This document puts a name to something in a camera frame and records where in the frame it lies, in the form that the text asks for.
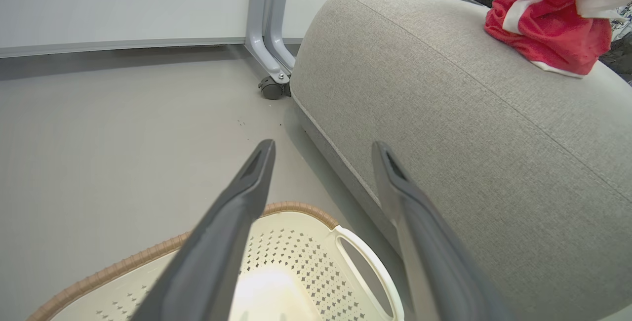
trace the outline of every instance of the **brown woven rim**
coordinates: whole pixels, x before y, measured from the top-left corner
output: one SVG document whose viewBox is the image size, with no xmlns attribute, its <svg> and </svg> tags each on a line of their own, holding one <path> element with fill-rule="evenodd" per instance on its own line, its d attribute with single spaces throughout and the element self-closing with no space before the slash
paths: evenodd
<svg viewBox="0 0 632 321">
<path fill-rule="evenodd" d="M 334 229 L 334 227 L 338 226 L 338 222 L 333 217 L 325 213 L 325 211 L 309 204 L 294 201 L 277 202 L 275 204 L 267 205 L 261 217 L 288 211 L 300 212 L 316 218 L 329 227 L 329 229 Z M 81 298 L 89 292 L 133 271 L 136 268 L 142 267 L 149 262 L 153 262 L 162 256 L 176 251 L 182 246 L 185 240 L 187 240 L 189 234 L 190 233 L 187 232 L 166 240 L 165 242 L 158 243 L 153 247 L 149 247 L 140 253 L 129 256 L 128 258 L 125 258 L 124 260 L 121 260 L 102 271 L 96 272 L 95 274 L 74 283 L 70 287 L 61 291 L 59 294 L 53 296 L 47 303 L 41 305 L 37 311 L 29 316 L 27 321 L 50 321 L 50 319 L 52 319 L 65 307 L 73 303 L 73 301 Z"/>
</svg>

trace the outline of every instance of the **cream plastic basket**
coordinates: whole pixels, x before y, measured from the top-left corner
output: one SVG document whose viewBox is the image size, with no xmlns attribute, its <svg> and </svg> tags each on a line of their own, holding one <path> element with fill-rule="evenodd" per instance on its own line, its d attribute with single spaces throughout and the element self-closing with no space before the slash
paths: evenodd
<svg viewBox="0 0 632 321">
<path fill-rule="evenodd" d="M 27 321 L 131 319 L 188 234 L 172 238 L 75 283 Z M 346 240 L 379 279 L 390 317 L 346 253 Z M 266 206 L 250 229 L 230 321 L 403 321 L 401 299 L 379 258 L 323 211 L 299 202 Z"/>
</svg>

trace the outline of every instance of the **gray fabric upholstery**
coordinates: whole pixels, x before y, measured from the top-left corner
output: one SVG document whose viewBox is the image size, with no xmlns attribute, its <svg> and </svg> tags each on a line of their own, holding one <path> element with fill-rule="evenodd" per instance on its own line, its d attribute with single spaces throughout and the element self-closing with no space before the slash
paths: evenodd
<svg viewBox="0 0 632 321">
<path fill-rule="evenodd" d="M 305 127 L 386 237 L 386 141 L 524 320 L 632 303 L 632 89 L 540 71 L 458 0 L 329 0 L 291 80 Z"/>
</svg>

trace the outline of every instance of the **red cloth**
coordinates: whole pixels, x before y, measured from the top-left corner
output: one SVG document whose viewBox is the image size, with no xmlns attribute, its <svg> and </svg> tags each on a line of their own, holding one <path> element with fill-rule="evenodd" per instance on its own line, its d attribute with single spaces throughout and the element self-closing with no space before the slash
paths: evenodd
<svg viewBox="0 0 632 321">
<path fill-rule="evenodd" d="M 532 62 L 580 75 L 588 74 L 599 56 L 610 50 L 612 30 L 608 19 L 584 19 L 575 0 L 542 0 L 529 5 L 519 18 L 522 35 L 503 29 L 503 21 L 516 0 L 494 0 L 485 30 Z"/>
</svg>

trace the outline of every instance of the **floor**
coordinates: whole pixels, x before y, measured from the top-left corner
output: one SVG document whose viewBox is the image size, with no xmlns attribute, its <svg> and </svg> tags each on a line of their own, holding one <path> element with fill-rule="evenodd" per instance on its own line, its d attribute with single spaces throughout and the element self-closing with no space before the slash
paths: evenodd
<svg viewBox="0 0 632 321">
<path fill-rule="evenodd" d="M 401 260 L 241 46 L 0 60 L 0 319 L 22 321 L 96 271 L 191 229 L 262 139 L 268 202 L 319 206 L 395 280 Z"/>
</svg>

